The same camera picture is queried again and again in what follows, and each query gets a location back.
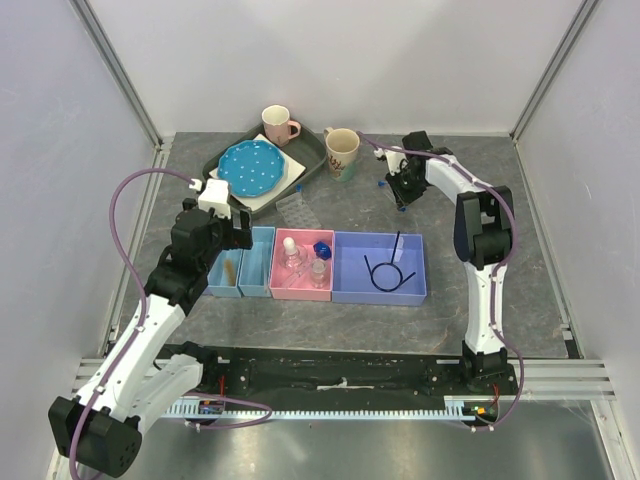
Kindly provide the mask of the glass alcohol lamp white cap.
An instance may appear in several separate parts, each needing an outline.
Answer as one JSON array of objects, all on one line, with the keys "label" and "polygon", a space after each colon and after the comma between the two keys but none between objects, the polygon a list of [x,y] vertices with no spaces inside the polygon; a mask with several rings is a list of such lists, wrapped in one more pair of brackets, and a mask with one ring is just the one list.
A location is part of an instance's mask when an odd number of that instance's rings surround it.
[{"label": "glass alcohol lamp white cap", "polygon": [[281,265],[286,271],[294,272],[308,264],[308,250],[305,245],[298,244],[293,237],[285,237],[282,241]]}]

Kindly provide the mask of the test tube brush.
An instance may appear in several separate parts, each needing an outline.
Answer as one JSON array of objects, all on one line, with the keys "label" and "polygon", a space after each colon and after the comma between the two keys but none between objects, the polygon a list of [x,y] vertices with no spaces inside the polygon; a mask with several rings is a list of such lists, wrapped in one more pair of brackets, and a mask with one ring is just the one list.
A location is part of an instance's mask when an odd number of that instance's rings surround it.
[{"label": "test tube brush", "polygon": [[224,272],[226,276],[227,283],[230,287],[236,286],[236,269],[234,267],[233,261],[230,258],[226,258],[224,260]]}]

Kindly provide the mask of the white square board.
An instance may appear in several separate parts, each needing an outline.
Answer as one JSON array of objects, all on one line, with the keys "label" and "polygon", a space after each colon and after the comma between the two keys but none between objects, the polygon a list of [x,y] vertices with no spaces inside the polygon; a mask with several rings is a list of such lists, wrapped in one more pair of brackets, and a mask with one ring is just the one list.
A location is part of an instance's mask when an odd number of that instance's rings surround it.
[{"label": "white square board", "polygon": [[231,196],[257,213],[293,186],[305,170],[301,163],[258,134],[229,147],[217,166],[206,167],[205,173],[227,181]]}]

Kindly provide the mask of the large purple bin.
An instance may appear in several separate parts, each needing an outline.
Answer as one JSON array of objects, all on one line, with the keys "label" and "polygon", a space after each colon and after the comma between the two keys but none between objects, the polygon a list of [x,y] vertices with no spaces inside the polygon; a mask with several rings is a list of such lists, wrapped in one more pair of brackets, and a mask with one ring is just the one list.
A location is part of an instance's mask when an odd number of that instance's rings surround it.
[{"label": "large purple bin", "polygon": [[332,301],[345,304],[393,305],[417,307],[427,297],[426,261],[423,237],[420,234],[401,233],[404,238],[400,265],[405,271],[416,271],[401,289],[383,293],[373,287],[363,255],[374,258],[381,253],[387,258],[396,233],[347,232],[335,233],[334,281]]}]

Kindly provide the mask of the pink bin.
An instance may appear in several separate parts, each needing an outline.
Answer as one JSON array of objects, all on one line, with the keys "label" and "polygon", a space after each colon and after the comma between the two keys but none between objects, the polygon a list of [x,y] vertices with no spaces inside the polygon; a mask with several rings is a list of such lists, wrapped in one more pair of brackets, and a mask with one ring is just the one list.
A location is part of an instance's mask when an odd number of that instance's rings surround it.
[{"label": "pink bin", "polygon": [[[331,259],[329,260],[328,281],[322,289],[316,289],[311,285],[307,276],[303,276],[292,287],[283,288],[282,282],[290,274],[281,265],[282,241],[285,237],[293,237],[298,244],[305,245],[309,252],[312,252],[312,246],[317,242],[326,243],[331,250]],[[278,300],[309,300],[309,301],[326,301],[329,302],[332,297],[333,289],[333,270],[334,270],[334,230],[323,229],[290,229],[278,228],[275,234],[274,250],[271,265],[271,274],[269,288],[274,299]]]}]

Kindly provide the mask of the pink mug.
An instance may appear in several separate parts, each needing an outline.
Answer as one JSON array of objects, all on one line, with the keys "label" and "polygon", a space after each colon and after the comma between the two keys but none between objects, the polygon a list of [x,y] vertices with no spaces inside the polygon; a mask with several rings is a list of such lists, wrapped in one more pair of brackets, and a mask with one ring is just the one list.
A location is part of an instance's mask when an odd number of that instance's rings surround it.
[{"label": "pink mug", "polygon": [[282,147],[301,134],[301,125],[291,119],[288,108],[271,105],[261,113],[265,136],[275,145]]}]

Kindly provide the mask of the black wire ring stand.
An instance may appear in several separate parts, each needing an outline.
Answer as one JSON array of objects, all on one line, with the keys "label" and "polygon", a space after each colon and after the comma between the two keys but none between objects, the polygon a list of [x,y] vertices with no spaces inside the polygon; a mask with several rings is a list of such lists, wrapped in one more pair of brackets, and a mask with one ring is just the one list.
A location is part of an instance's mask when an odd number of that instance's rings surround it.
[{"label": "black wire ring stand", "polygon": [[378,291],[394,293],[416,275],[416,271],[405,271],[400,265],[404,252],[403,245],[404,238],[401,232],[397,231],[387,258],[381,258],[381,253],[376,253],[374,258],[379,262],[373,263],[370,254],[363,255],[371,284]]}]

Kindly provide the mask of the dark grey tray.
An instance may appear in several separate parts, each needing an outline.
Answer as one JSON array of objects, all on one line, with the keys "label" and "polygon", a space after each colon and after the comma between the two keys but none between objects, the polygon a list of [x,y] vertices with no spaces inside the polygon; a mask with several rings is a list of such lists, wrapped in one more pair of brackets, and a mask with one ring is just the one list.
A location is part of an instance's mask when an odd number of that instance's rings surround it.
[{"label": "dark grey tray", "polygon": [[[261,123],[241,134],[236,140],[215,154],[202,167],[202,176],[205,179],[215,176],[218,161],[229,147],[241,141],[254,139],[267,140]],[[266,193],[257,199],[234,197],[230,201],[234,208],[247,207],[252,211],[254,217],[259,217],[277,201],[293,193],[297,184],[308,182],[326,164],[326,150],[323,141],[306,126],[302,126],[301,134],[284,147],[281,147],[280,150],[286,160],[286,178],[282,179],[272,192]]]}]

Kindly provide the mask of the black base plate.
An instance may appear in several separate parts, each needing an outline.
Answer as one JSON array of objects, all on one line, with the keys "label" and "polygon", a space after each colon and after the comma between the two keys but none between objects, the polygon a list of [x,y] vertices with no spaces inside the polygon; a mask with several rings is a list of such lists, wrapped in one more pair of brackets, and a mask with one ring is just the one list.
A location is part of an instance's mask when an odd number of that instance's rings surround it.
[{"label": "black base plate", "polygon": [[434,410],[447,396],[517,393],[514,368],[473,378],[457,357],[278,350],[168,344],[156,362],[177,354],[204,365],[197,391],[270,406],[275,411]]}]

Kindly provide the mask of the blue base graduated cylinder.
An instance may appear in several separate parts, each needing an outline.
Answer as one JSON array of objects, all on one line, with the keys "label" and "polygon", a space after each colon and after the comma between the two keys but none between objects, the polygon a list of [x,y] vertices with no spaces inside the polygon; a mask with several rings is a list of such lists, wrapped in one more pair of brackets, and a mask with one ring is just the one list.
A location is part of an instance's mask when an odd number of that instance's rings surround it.
[{"label": "blue base graduated cylinder", "polygon": [[325,260],[327,262],[328,275],[329,275],[329,260],[331,259],[331,256],[332,256],[330,247],[326,243],[320,241],[320,242],[315,243],[312,246],[312,252],[308,251],[308,254],[309,254],[308,264],[305,267],[301,268],[300,270],[297,270],[297,271],[294,271],[294,272],[290,272],[289,271],[290,274],[282,282],[282,287],[283,288],[292,287],[303,276],[307,276],[309,281],[310,281],[310,265],[316,258],[320,258],[320,259]]}]

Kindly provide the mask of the small glass beaker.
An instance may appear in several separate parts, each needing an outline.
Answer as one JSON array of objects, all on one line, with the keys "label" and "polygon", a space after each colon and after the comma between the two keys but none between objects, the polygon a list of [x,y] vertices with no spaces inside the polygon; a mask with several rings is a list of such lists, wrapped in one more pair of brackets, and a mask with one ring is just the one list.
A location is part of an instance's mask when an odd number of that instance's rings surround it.
[{"label": "small glass beaker", "polygon": [[320,258],[316,258],[310,265],[310,281],[313,287],[322,289],[327,282],[327,275],[327,262]]}]

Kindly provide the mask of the beige green floral mug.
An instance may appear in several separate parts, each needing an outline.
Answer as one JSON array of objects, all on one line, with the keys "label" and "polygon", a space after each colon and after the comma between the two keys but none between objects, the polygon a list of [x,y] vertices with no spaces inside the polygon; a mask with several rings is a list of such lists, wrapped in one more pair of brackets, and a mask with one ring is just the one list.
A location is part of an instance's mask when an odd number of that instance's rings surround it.
[{"label": "beige green floral mug", "polygon": [[327,127],[324,129],[324,141],[331,177],[338,182],[349,181],[355,172],[359,135],[351,129]]}]

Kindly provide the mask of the blue polka dot plate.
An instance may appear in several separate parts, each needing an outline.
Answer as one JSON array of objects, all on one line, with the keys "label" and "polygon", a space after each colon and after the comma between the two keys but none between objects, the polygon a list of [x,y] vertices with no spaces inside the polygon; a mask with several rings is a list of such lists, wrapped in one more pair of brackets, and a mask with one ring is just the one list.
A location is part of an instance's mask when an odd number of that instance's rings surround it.
[{"label": "blue polka dot plate", "polygon": [[265,140],[245,140],[222,154],[215,176],[229,184],[232,195],[255,198],[272,191],[285,171],[286,161],[276,146]]}]

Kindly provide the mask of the light blue bin right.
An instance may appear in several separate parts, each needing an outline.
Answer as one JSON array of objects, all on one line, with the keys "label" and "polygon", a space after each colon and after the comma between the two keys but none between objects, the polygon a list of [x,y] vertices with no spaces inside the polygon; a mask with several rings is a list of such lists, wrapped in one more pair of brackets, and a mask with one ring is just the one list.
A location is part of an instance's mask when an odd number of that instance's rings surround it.
[{"label": "light blue bin right", "polygon": [[262,286],[262,252],[263,247],[268,244],[274,249],[276,229],[272,226],[255,226],[252,228],[253,248],[244,250],[242,265],[240,270],[239,287],[244,297],[271,298],[265,297]]}]

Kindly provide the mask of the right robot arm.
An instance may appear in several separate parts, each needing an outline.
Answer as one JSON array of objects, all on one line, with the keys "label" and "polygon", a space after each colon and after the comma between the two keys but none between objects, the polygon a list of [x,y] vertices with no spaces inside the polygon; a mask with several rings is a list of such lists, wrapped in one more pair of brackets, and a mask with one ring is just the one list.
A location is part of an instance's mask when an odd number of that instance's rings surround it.
[{"label": "right robot arm", "polygon": [[477,394],[508,370],[502,329],[503,283],[515,227],[511,190],[493,187],[467,170],[448,149],[435,149],[424,131],[412,132],[400,147],[378,147],[387,163],[386,182],[398,207],[419,199],[429,186],[455,206],[453,245],[468,280],[468,325],[458,381]]}]

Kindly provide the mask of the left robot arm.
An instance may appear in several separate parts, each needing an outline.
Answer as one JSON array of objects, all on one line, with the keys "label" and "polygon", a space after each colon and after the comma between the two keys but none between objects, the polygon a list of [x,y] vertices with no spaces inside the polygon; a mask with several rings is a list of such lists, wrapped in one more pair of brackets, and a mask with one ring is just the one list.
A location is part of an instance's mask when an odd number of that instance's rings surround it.
[{"label": "left robot arm", "polygon": [[48,418],[56,446],[79,469],[122,476],[139,453],[144,435],[181,396],[208,393],[219,369],[196,355],[176,354],[153,376],[147,374],[171,333],[185,320],[208,286],[208,275],[224,250],[253,245],[251,215],[229,218],[197,207],[177,215],[170,242],[141,286],[129,325],[90,380],[71,399],[58,397]]}]

